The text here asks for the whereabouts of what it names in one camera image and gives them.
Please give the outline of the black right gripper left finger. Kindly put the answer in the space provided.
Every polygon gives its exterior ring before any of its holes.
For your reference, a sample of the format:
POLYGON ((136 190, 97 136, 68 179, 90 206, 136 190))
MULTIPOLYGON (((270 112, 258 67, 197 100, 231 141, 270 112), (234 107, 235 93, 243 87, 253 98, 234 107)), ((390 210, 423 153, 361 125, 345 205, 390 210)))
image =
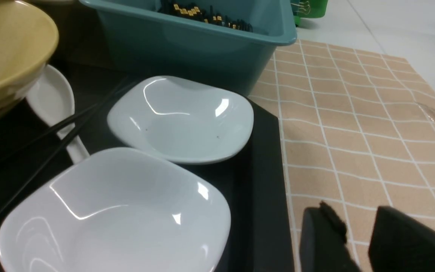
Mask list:
POLYGON ((304 209, 300 262, 303 272, 360 272, 347 248, 347 225, 321 201, 304 209))

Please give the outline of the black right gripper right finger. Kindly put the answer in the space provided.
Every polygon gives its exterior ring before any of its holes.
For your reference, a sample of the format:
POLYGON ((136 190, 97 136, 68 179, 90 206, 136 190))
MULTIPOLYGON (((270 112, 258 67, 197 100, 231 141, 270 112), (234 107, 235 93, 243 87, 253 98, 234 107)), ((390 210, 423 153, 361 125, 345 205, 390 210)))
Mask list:
POLYGON ((375 272, 435 272, 435 231, 390 206, 379 206, 368 248, 375 272))

